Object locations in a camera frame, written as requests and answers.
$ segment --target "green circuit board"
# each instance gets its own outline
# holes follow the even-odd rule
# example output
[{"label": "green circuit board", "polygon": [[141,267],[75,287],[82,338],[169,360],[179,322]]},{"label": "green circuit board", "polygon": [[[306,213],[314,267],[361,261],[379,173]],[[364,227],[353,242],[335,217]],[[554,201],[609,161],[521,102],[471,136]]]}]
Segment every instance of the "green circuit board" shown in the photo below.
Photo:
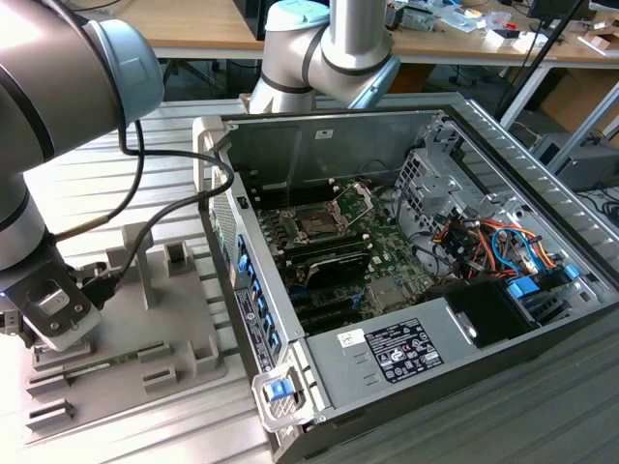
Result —
[{"label": "green circuit board", "polygon": [[[274,227],[267,231],[274,257],[283,255],[282,250],[288,247],[302,250],[306,245],[300,243],[303,240],[313,244],[312,249],[318,248],[315,254],[319,257],[312,257],[307,265],[291,266],[290,261],[279,261],[280,275],[290,300],[302,325],[311,334],[411,306],[433,283],[421,261],[412,253],[408,239],[400,233],[378,198],[370,196],[372,209],[359,217],[368,209],[367,200],[349,189],[338,198],[336,214],[331,202],[261,212],[263,218],[270,218],[269,223]],[[342,230],[337,217],[350,225]],[[320,255],[317,243],[324,243],[326,248],[330,239],[364,234],[367,238],[359,245],[342,247],[346,251],[351,247],[359,249],[355,252],[364,254],[368,264],[362,272],[352,277],[333,275],[328,284],[319,288],[306,286],[307,277],[303,271],[310,263],[338,256],[339,248]]]}]

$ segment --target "monitor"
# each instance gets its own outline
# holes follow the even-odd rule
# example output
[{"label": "monitor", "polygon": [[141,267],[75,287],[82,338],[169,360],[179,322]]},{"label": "monitor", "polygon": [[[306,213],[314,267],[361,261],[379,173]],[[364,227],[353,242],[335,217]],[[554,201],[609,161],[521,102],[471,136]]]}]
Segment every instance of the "monitor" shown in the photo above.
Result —
[{"label": "monitor", "polygon": [[619,13],[619,0],[590,0],[589,9],[601,12]]}]

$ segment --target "gray robot arm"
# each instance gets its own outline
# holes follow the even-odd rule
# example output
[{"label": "gray robot arm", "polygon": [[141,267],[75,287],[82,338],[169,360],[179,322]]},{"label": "gray robot arm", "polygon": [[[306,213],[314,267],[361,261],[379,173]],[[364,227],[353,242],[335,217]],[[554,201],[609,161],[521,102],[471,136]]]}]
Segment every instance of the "gray robot arm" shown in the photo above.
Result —
[{"label": "gray robot arm", "polygon": [[163,86],[152,48],[131,26],[72,27],[42,3],[0,0],[0,329],[33,330],[63,350],[101,316],[50,240],[22,173],[151,112]]},{"label": "gray robot arm", "polygon": [[399,69],[384,14],[385,0],[274,4],[250,113],[310,111],[314,89],[351,109],[376,105]]}]

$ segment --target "wooden desk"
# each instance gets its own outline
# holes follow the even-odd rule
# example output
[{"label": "wooden desk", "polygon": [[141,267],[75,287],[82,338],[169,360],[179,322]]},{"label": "wooden desk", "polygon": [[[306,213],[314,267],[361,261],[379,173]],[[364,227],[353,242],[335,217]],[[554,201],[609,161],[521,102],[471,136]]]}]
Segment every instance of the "wooden desk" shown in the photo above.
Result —
[{"label": "wooden desk", "polygon": [[[73,0],[92,6],[95,0]],[[464,0],[464,6],[479,4]],[[512,7],[489,0],[482,12],[502,10],[523,30],[531,19]],[[232,0],[124,0],[112,7],[114,16],[138,29],[160,58],[259,59],[263,42],[253,38]],[[552,68],[619,69],[619,59],[607,59],[567,32],[566,40],[554,46],[535,71],[501,123],[508,127],[529,101]],[[450,65],[520,66],[524,53],[511,47],[493,48],[482,31],[469,34],[437,22],[436,32],[399,28],[392,34],[393,52],[402,63]]]}]

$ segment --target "power supply label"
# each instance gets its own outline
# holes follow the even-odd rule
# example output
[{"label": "power supply label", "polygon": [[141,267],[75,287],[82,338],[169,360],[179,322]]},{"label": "power supply label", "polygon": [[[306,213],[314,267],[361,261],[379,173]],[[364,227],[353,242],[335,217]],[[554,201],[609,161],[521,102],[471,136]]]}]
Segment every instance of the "power supply label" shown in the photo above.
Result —
[{"label": "power supply label", "polygon": [[443,363],[419,319],[366,333],[366,342],[392,384]]}]

